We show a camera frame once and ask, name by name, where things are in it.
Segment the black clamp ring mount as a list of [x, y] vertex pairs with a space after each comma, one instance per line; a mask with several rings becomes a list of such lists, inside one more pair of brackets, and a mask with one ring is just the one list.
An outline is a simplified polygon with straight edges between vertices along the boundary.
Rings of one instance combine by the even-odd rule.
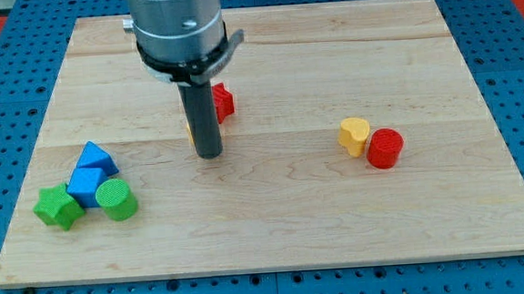
[[216, 48], [199, 59], [178, 62], [164, 62], [153, 58], [140, 44], [136, 50], [149, 74], [161, 82], [176, 83], [181, 86], [200, 86], [221, 73], [231, 61], [236, 48], [245, 40], [244, 30], [239, 29], [223, 39]]

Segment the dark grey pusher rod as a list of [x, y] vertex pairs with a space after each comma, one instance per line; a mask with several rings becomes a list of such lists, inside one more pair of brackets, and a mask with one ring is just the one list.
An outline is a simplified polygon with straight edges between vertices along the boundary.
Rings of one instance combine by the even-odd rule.
[[196, 154], [207, 159], [219, 156], [223, 143], [211, 84], [206, 82], [199, 86], [179, 86], [178, 91]]

